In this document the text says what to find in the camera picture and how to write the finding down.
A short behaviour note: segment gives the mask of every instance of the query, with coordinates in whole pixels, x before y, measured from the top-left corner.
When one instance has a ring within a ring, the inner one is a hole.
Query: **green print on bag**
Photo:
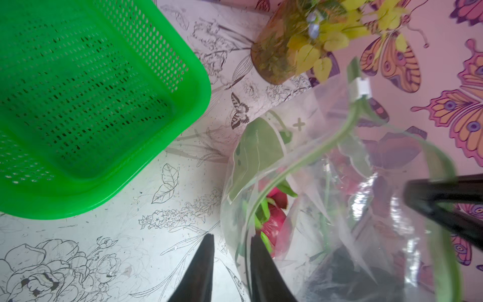
[[[228,195],[230,200],[234,200],[259,171],[284,156],[281,141],[279,134],[263,118],[259,117],[248,124],[233,152],[233,183]]]

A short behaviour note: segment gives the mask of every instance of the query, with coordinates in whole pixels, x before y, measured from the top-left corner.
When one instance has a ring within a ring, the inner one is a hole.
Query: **orange butterfly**
[[[445,90],[428,106],[412,107],[411,111],[428,110],[435,126],[449,127],[456,147],[483,167],[483,51],[476,49],[475,39],[467,40],[466,47],[471,57],[458,74],[459,89]]]
[[[373,1],[371,2],[371,7],[377,10],[383,1],[384,0]],[[396,6],[404,8],[410,1],[411,0],[401,0]],[[408,93],[414,93],[418,91],[421,86],[421,72],[419,71],[418,60],[409,44],[404,52],[400,52],[396,49],[396,38],[400,34],[398,29],[403,26],[409,28],[408,23],[411,19],[410,16],[411,14],[403,16],[398,28],[389,33],[388,38],[384,42],[382,37],[379,37],[369,44],[361,55],[360,67],[362,72],[369,76],[375,76],[380,68],[383,77],[391,81],[394,86]],[[365,25],[372,33],[377,31],[377,21],[371,21]],[[376,54],[381,47],[382,55],[376,58]]]

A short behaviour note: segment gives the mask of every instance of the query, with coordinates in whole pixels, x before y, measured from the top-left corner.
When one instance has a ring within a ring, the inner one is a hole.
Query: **butterfly print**
[[[435,126],[449,127],[456,147],[483,167],[483,52],[476,51],[474,39],[467,40],[466,47],[472,56],[458,74],[462,84],[459,89],[443,91],[428,106],[413,107],[411,111],[428,110]]]
[[[406,256],[404,252],[398,251],[393,254],[393,262],[395,275],[400,279],[404,279],[406,271]],[[430,265],[426,265],[424,262],[419,261],[417,281],[420,285],[426,286],[427,288],[433,288],[433,268]]]
[[[240,99],[232,92],[231,93],[231,102],[235,107],[235,115],[231,119],[231,128],[235,129],[241,123],[246,124],[250,120],[246,113],[248,112],[248,106],[245,103],[240,102]]]
[[[427,133],[415,126],[405,132],[425,140]],[[399,169],[410,163],[421,151],[421,145],[405,133],[386,133],[378,142],[362,140],[370,163],[379,168]]]
[[[471,263],[471,244],[456,234],[451,234],[451,242],[456,252],[456,260],[462,265],[468,266]]]
[[[456,18],[457,24],[468,21],[470,26],[483,22],[483,0],[456,0],[450,18]]]
[[[387,113],[387,111],[384,109],[384,107],[379,104],[378,101],[376,101],[375,99],[373,98],[370,98],[368,100],[369,102],[369,105],[370,105],[370,108],[372,109],[372,111],[378,115],[378,117],[383,120],[383,122],[386,124],[389,122],[389,114]],[[370,120],[367,120],[365,118],[361,118],[359,119],[359,122],[357,123],[357,126],[358,127],[369,127],[369,128],[372,128],[372,127],[377,127],[377,126],[380,126],[380,123],[375,123],[373,121],[370,121]]]
[[[270,11],[270,0],[258,0],[256,3],[256,10],[269,12]]]
[[[483,220],[483,205],[481,204],[458,203],[455,207],[455,210],[463,211],[463,213]],[[465,266],[470,265],[471,244],[455,234],[451,235],[451,241],[453,242],[453,247],[455,248],[457,256],[456,259],[458,260],[458,262]]]
[[[391,211],[391,197],[394,192],[384,176],[379,175],[374,180],[372,193],[374,195],[370,203],[372,212],[379,217],[388,218]]]
[[[401,0],[397,7],[404,8],[411,0]],[[371,2],[371,7],[377,10],[383,0]],[[416,56],[407,43],[404,52],[396,49],[396,38],[400,34],[398,29],[407,25],[410,16],[406,15],[401,18],[399,27],[388,34],[387,39],[383,42],[382,37],[377,38],[363,51],[360,59],[360,67],[362,72],[369,76],[375,76],[379,70],[382,76],[389,80],[394,86],[408,93],[414,93],[421,86],[421,72]],[[365,24],[372,33],[377,32],[377,21],[371,21]]]

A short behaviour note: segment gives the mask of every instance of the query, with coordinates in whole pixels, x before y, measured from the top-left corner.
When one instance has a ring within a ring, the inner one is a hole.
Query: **ziplock bag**
[[[249,291],[260,236],[299,302],[461,300],[450,233],[401,199],[408,180],[453,180],[452,163],[387,124],[356,60],[248,124],[227,173],[221,226]]]

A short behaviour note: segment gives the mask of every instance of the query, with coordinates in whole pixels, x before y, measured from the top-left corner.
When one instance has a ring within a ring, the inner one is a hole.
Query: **black and white butterfly drawing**
[[[235,115],[231,119],[231,128],[235,129],[241,123],[246,124],[250,121],[246,115],[248,112],[248,106],[245,103],[240,102],[240,99],[238,99],[233,92],[231,93],[231,102],[236,110]]]

